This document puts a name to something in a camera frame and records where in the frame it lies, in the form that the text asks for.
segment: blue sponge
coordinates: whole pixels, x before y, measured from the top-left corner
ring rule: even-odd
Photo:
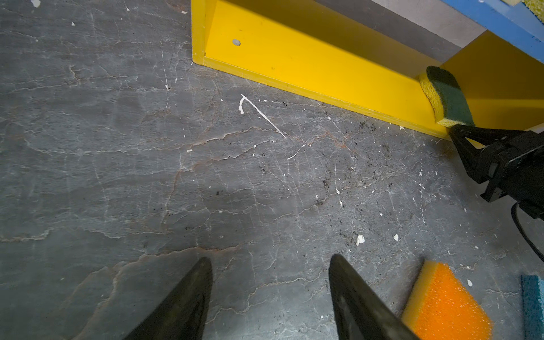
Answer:
[[[535,275],[522,275],[525,340],[544,340],[544,281]]]

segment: black cable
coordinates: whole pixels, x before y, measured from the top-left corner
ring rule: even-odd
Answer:
[[[531,247],[531,249],[535,252],[535,254],[539,257],[539,259],[544,262],[544,255],[540,252],[540,250],[538,250],[538,248],[534,245],[533,242],[531,242],[531,240],[527,237],[527,235],[525,234],[521,224],[520,224],[520,221],[517,219],[517,206],[520,205],[519,202],[516,202],[516,204],[514,204],[512,206],[512,219],[514,220],[514,223],[516,224],[516,227],[517,229],[520,231],[520,234],[521,236],[523,236],[523,239],[527,242],[527,244],[529,244],[529,247]]]

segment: orange sponge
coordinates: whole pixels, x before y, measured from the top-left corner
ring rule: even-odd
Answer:
[[[421,340],[488,340],[491,321],[443,263],[425,261],[402,321]]]

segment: white paint splatter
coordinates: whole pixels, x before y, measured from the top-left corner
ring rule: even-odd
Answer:
[[[295,157],[297,153],[299,153],[300,149],[302,149],[304,146],[306,146],[306,144],[304,144],[303,146],[301,146],[294,155],[292,155],[291,157],[287,158],[286,160],[290,160],[291,158]]]
[[[285,135],[283,134],[283,132],[281,132],[280,129],[278,129],[277,126],[275,126],[274,123],[272,123],[272,122],[270,121],[270,119],[268,119],[268,117],[266,117],[266,116],[264,115],[264,113],[262,113],[261,110],[259,110],[259,109],[255,106],[255,104],[253,104],[253,102],[250,101],[250,100],[249,100],[246,96],[244,96],[243,94],[242,94],[242,99],[240,99],[240,104],[238,105],[238,109],[240,110],[240,114],[244,114],[244,109],[242,108],[242,103],[244,102],[244,100],[247,100],[247,101],[251,104],[251,106],[253,106],[253,107],[257,110],[257,112],[259,112],[259,114],[260,114],[261,116],[263,116],[263,118],[265,118],[270,124],[272,124],[272,126],[274,126],[274,127],[276,128],[276,130],[277,130],[279,133],[281,133],[281,135],[282,135],[285,139],[287,139],[287,137],[285,137]]]

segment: yellow sponge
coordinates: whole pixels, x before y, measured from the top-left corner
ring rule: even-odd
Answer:
[[[544,22],[544,0],[523,0],[523,3],[540,21]]]
[[[489,340],[491,321],[443,263],[425,261],[402,321],[421,340]]]
[[[419,83],[431,102],[437,124],[474,126],[465,96],[453,74],[440,67],[428,66],[419,76]]]

